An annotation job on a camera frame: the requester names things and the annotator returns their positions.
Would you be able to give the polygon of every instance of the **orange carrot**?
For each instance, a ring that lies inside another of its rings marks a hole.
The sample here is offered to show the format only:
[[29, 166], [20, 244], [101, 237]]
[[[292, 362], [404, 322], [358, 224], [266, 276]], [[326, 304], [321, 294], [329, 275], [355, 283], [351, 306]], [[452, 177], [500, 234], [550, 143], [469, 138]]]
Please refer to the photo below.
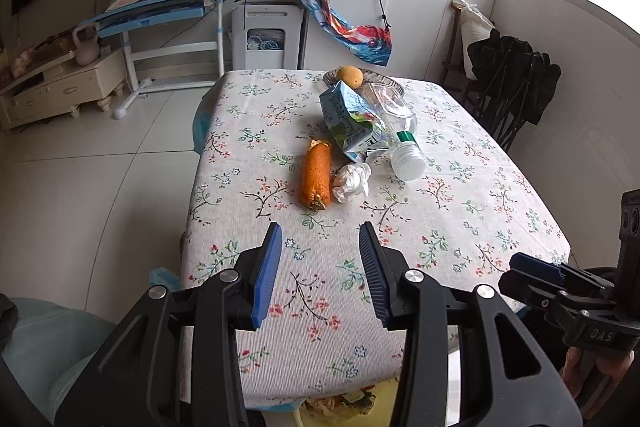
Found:
[[311, 140], [302, 171], [300, 200], [312, 210], [324, 210], [331, 201], [331, 144]]

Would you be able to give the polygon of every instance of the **human hand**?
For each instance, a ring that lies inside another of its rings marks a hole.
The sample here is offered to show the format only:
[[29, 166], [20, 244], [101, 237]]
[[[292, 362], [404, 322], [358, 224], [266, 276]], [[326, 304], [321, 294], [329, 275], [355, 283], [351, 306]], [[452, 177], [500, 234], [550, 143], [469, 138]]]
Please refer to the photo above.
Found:
[[[590, 420], [596, 413], [602, 409], [602, 406], [613, 394], [618, 384], [625, 377], [627, 370], [634, 361], [635, 353], [632, 351], [623, 359], [605, 359], [598, 357], [596, 359], [596, 367], [603, 375], [611, 377], [611, 383], [598, 397], [594, 404], [585, 411], [582, 416], [585, 420]], [[582, 390], [582, 385], [587, 375], [580, 373], [580, 358], [582, 350], [577, 347], [570, 347], [566, 353], [564, 367], [561, 371], [562, 381], [567, 386], [571, 395], [576, 398]]]

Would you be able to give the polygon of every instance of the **plastic bottle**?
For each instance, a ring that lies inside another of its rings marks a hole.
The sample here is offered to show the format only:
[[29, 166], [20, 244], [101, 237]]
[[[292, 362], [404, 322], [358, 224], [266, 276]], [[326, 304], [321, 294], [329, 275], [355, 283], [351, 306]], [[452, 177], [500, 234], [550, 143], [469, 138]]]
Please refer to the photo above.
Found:
[[399, 143], [391, 151], [391, 166], [404, 182], [417, 180], [427, 168], [427, 160], [410, 131], [399, 131]]
[[427, 160], [415, 142], [418, 119], [414, 112], [392, 86], [367, 84], [361, 95], [385, 123], [388, 154], [396, 176], [405, 182], [420, 178], [427, 168]]

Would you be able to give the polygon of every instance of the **floral tablecloth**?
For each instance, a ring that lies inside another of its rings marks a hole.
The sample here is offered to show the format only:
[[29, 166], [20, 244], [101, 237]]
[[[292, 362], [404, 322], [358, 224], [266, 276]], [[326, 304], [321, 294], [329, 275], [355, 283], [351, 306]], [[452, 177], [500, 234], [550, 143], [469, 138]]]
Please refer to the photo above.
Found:
[[[523, 174], [441, 87], [398, 79], [418, 118], [429, 167], [404, 183], [372, 164], [368, 197], [313, 212], [298, 202], [311, 138], [327, 137], [317, 71], [233, 71], [220, 94], [194, 182], [182, 264], [190, 287], [262, 243], [270, 221], [283, 249], [269, 316], [238, 331], [248, 407], [337, 394], [398, 374], [404, 333], [376, 318], [358, 252], [371, 221], [384, 245], [444, 285], [497, 287], [513, 253], [566, 261], [569, 244]], [[334, 168], [346, 163], [335, 150]], [[190, 350], [183, 385], [189, 394]]]

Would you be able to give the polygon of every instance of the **dresser drawer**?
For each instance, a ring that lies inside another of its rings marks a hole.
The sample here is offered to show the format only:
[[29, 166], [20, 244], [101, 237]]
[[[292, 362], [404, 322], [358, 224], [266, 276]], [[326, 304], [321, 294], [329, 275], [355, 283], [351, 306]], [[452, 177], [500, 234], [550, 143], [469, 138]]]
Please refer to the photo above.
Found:
[[31, 89], [14, 96], [13, 110], [17, 120], [43, 112], [46, 108], [47, 100], [42, 89]]
[[95, 70], [74, 74], [43, 88], [50, 108], [77, 105], [103, 98]]

